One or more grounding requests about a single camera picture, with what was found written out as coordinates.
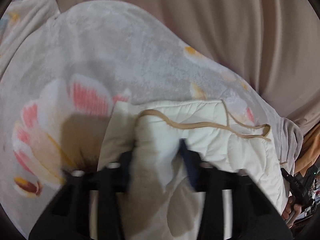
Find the person's right hand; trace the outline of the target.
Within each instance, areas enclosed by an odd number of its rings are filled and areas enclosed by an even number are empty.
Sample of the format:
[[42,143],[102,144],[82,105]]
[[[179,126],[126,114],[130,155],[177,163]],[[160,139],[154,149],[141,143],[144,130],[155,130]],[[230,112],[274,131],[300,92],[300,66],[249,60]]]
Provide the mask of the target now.
[[293,223],[302,211],[302,206],[296,204],[295,201],[295,196],[290,196],[287,200],[285,209],[281,215],[284,220],[288,220],[288,224]]

